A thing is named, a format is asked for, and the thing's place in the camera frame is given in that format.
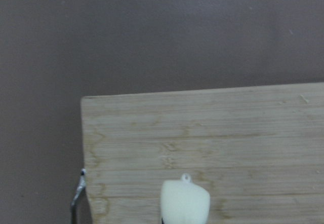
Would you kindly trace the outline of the wooden cutting board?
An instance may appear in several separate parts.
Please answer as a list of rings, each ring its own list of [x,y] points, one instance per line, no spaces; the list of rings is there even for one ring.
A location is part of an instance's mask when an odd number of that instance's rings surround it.
[[[323,83],[81,99],[92,223],[160,223],[191,175],[209,223],[323,223]]]

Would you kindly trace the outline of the white steamed bun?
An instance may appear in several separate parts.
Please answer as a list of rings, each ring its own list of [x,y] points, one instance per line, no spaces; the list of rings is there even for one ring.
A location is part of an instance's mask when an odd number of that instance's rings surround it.
[[[210,194],[192,182],[190,174],[165,180],[160,192],[161,223],[207,223]]]

